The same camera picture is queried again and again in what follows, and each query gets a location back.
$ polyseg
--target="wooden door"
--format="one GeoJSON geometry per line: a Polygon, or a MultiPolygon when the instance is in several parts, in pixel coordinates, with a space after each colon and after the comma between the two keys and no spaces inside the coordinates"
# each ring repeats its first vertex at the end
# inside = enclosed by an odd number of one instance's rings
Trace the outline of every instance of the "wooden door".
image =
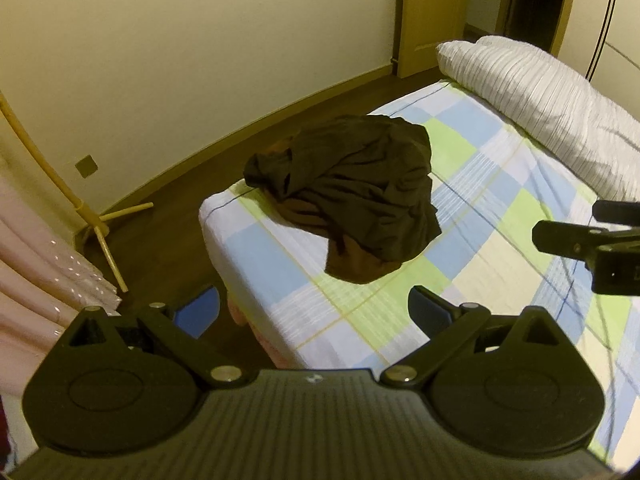
{"type": "Polygon", "coordinates": [[[435,67],[437,44],[462,38],[466,0],[402,0],[398,76],[435,67]]]}

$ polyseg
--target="dark wood floor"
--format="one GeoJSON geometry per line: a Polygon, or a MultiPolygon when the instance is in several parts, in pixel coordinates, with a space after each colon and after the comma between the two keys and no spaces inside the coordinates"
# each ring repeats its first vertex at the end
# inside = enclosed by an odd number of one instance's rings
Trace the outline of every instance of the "dark wood floor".
{"type": "MultiPolygon", "coordinates": [[[[153,193],[148,197],[155,204],[153,209],[111,225],[109,246],[130,288],[119,311],[135,312],[153,301],[184,306],[215,286],[220,291],[220,316],[202,339],[243,367],[271,367],[251,330],[236,326],[228,314],[225,287],[204,247],[198,223],[200,204],[242,178],[249,156],[302,126],[340,114],[367,114],[441,77],[433,69],[406,79],[380,78],[255,134],[153,193]]],[[[115,283],[95,239],[86,243],[84,254],[115,283]]]]}

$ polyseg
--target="bed sheet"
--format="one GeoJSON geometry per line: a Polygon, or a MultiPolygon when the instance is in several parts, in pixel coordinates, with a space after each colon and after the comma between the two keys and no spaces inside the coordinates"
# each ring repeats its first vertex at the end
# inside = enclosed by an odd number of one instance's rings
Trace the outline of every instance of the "bed sheet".
{"type": "Polygon", "coordinates": [[[432,202],[442,235],[401,269],[368,285],[323,272],[327,241],[287,224],[240,181],[200,209],[210,258],[242,313],[280,354],[308,368],[378,375],[427,342],[406,298],[421,284],[451,303],[494,314],[544,306],[606,393],[591,449],[618,468],[640,454],[640,302],[600,297],[584,264],[539,253],[541,219],[600,225],[596,195],[511,121],[441,81],[375,114],[423,124],[433,151],[432,202]]]}

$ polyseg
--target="pillowcase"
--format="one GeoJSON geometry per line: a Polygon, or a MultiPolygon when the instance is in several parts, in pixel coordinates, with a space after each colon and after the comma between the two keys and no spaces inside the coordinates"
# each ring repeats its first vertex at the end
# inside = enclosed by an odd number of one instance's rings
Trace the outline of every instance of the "pillowcase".
{"type": "Polygon", "coordinates": [[[536,46],[500,36],[442,43],[438,64],[601,198],[640,201],[640,123],[575,70],[536,46]]]}

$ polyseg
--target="checkered bedding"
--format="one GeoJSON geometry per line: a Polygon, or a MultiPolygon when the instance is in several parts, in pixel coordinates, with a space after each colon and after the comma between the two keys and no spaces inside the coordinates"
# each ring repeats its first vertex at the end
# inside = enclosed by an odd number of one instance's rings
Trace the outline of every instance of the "checkered bedding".
{"type": "Polygon", "coordinates": [[[442,235],[396,272],[352,285],[323,272],[324,238],[287,224],[240,181],[205,200],[200,221],[210,258],[247,319],[300,366],[367,367],[377,375],[427,341],[407,313],[413,285],[494,314],[544,306],[606,393],[591,449],[630,467],[640,454],[640,301],[592,294],[584,264],[541,254],[531,242],[540,219],[597,224],[594,192],[455,83],[373,113],[427,129],[442,235]]]}

